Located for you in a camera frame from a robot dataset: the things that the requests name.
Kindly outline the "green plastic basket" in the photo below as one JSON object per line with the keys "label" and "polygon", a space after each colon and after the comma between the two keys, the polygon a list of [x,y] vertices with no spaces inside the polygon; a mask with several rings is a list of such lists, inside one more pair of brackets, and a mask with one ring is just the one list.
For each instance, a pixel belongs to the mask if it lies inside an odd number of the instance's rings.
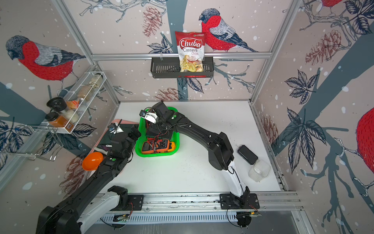
{"label": "green plastic basket", "polygon": [[156,137],[156,138],[147,138],[146,137],[146,130],[147,130],[146,127],[148,126],[148,123],[149,123],[148,121],[146,121],[145,119],[140,117],[138,130],[141,133],[141,137],[137,140],[136,146],[135,146],[135,152],[137,153],[137,155],[140,156],[140,157],[143,157],[143,158],[147,158],[147,157],[171,156],[171,155],[175,154],[180,148],[180,134],[177,133],[177,132],[173,132],[173,136],[169,140],[169,142],[173,141],[176,144],[176,149],[173,152],[170,152],[170,153],[164,152],[164,153],[148,154],[148,155],[142,154],[141,150],[142,150],[143,143],[145,141],[161,140],[158,137]]}

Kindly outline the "orange black multimeter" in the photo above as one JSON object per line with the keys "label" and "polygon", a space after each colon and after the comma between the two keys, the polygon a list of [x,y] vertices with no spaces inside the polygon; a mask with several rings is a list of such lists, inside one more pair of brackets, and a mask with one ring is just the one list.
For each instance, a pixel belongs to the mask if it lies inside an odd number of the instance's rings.
{"label": "orange black multimeter", "polygon": [[161,139],[161,140],[148,140],[143,143],[142,146],[142,154],[158,154],[164,153],[169,150],[169,140],[168,139]]}

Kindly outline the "yellow multimeter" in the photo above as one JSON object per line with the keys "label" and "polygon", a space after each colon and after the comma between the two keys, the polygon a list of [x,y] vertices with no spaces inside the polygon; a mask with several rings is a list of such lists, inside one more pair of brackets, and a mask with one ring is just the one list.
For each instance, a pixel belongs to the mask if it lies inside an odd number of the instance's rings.
{"label": "yellow multimeter", "polygon": [[173,152],[176,149],[176,144],[173,141],[169,142],[169,148],[167,150],[168,153]]}

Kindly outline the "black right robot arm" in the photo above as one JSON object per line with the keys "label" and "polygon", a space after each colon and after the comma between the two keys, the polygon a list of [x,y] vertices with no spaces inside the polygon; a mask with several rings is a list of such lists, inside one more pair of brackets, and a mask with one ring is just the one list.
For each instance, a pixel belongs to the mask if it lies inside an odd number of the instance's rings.
{"label": "black right robot arm", "polygon": [[180,112],[170,110],[163,101],[148,110],[141,110],[139,116],[156,125],[158,137],[177,132],[186,135],[207,149],[209,163],[216,170],[223,172],[229,185],[230,193],[224,200],[224,204],[232,209],[244,208],[250,190],[236,171],[234,151],[225,133],[217,134],[196,125]]}

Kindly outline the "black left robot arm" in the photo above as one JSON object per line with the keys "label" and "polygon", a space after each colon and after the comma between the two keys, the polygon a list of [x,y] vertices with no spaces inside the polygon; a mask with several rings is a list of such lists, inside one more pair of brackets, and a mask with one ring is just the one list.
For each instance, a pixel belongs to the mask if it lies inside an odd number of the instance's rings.
{"label": "black left robot arm", "polygon": [[41,211],[37,234],[83,234],[108,211],[122,205],[126,207],[127,189],[111,187],[104,198],[93,202],[96,195],[128,164],[136,141],[141,137],[138,124],[126,124],[114,128],[107,156],[93,175],[68,198],[55,207]]}

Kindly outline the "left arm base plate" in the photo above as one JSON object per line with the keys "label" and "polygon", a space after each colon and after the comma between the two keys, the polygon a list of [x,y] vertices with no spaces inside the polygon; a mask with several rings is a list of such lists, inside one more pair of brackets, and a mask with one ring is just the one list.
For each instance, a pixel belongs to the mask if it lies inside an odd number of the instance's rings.
{"label": "left arm base plate", "polygon": [[124,195],[120,197],[119,204],[114,208],[116,211],[141,211],[144,195]]}

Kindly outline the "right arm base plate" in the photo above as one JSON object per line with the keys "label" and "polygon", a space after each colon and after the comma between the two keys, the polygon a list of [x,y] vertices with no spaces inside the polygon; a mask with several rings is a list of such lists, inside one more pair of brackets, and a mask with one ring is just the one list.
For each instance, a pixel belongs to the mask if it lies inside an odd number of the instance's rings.
{"label": "right arm base plate", "polygon": [[253,193],[243,195],[241,198],[238,198],[232,194],[220,194],[219,202],[222,210],[260,209],[258,197]]}

